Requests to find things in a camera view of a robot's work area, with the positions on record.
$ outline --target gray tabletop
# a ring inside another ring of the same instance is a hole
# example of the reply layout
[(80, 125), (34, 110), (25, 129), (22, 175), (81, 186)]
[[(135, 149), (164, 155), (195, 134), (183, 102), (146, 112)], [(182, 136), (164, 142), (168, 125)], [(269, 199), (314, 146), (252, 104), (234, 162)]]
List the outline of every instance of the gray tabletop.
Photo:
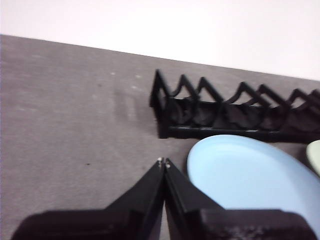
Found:
[[(320, 81), (1, 36), (1, 239), (28, 215), (104, 208), (156, 161), (184, 170), (196, 139), (158, 139), (149, 108), (155, 69), (172, 88), (205, 76), (230, 97), (242, 81), (287, 98)], [(273, 143), (301, 161), (304, 144)], [(169, 239), (163, 220), (161, 239)]]

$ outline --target plate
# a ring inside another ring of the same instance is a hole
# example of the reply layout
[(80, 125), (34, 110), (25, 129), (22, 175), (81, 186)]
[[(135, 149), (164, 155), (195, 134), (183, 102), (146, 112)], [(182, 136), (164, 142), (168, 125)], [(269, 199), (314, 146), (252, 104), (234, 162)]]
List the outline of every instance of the plate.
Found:
[(320, 239), (320, 178), (269, 144), (236, 135), (207, 137), (191, 149), (187, 173), (226, 209), (298, 213)]
[(306, 147), (306, 156), (315, 172), (320, 176), (320, 140), (313, 141)]

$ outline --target black dish rack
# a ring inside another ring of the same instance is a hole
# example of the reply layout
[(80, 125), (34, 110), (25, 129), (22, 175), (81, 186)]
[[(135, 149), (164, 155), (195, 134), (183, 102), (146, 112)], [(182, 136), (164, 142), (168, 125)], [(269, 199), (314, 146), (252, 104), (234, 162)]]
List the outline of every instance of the black dish rack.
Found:
[[(189, 96), (178, 99), (183, 87)], [(213, 101), (203, 101), (202, 91), (207, 91)], [(235, 104), (242, 93), (247, 93), (251, 99)], [(303, 103), (293, 107), (298, 98)], [(171, 91), (156, 70), (149, 104), (154, 110), (161, 139), (203, 139), (219, 134), (266, 142), (310, 143), (320, 139), (320, 92), (317, 89), (310, 94), (294, 89), (285, 100), (265, 84), (254, 90), (241, 82), (235, 94), (225, 100), (205, 77), (201, 77), (194, 88), (187, 77), (181, 75), (176, 90)]]

